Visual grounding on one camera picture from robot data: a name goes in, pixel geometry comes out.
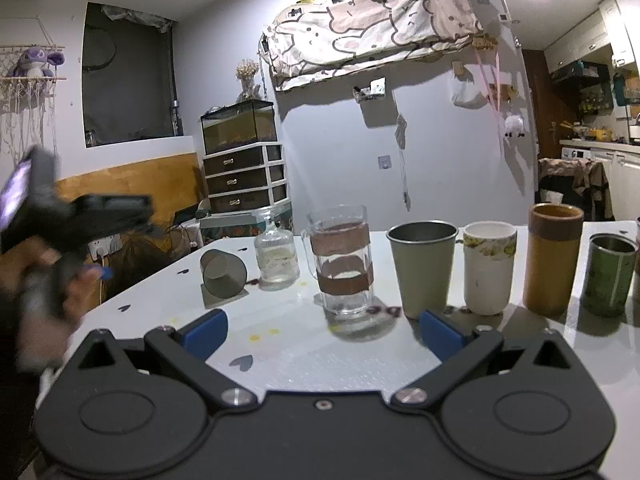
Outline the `person's left hand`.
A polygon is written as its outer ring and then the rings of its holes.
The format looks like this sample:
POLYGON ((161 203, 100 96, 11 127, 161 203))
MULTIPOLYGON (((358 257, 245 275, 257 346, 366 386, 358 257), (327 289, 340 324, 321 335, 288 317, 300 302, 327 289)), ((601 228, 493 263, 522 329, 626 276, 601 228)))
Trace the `person's left hand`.
MULTIPOLYGON (((22 288, 30 266, 52 266, 60 255, 39 237, 31 237, 1 256, 1 295, 13 301, 22 288)), ((16 345, 18 362, 43 367, 58 364, 70 337, 91 309, 94 289, 102 276, 95 266, 85 268, 67 285, 62 320, 34 312, 18 316, 16 345)))

